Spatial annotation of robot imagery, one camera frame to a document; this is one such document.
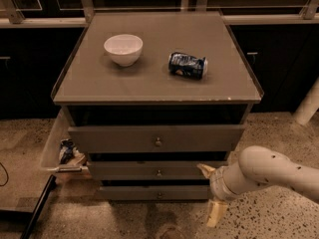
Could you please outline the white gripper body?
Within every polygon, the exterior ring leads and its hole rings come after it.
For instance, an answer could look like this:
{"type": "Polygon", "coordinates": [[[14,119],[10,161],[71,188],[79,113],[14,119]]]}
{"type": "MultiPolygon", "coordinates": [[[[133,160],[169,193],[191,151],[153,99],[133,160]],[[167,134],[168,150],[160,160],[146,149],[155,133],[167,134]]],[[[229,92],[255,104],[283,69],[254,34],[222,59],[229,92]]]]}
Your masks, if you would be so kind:
{"type": "Polygon", "coordinates": [[[216,169],[212,175],[210,176],[209,182],[210,182],[210,189],[212,192],[212,195],[220,200],[220,201],[226,201],[230,202],[237,198],[237,195],[234,194],[224,182],[223,179],[223,172],[225,171],[225,166],[222,166],[218,169],[216,169]]]}

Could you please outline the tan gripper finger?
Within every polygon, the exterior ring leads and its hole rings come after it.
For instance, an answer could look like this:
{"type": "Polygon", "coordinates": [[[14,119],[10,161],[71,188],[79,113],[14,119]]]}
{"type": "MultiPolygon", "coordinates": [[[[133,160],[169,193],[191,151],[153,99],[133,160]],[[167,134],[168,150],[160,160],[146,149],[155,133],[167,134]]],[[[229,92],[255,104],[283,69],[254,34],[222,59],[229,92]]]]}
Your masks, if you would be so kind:
{"type": "Polygon", "coordinates": [[[197,167],[201,170],[203,176],[206,179],[210,179],[211,176],[213,175],[213,173],[215,172],[215,168],[214,167],[211,167],[211,166],[203,164],[203,163],[199,163],[197,165],[197,167]]]}
{"type": "Polygon", "coordinates": [[[218,199],[209,199],[207,207],[207,221],[208,227],[215,227],[227,211],[227,203],[218,199]]]}

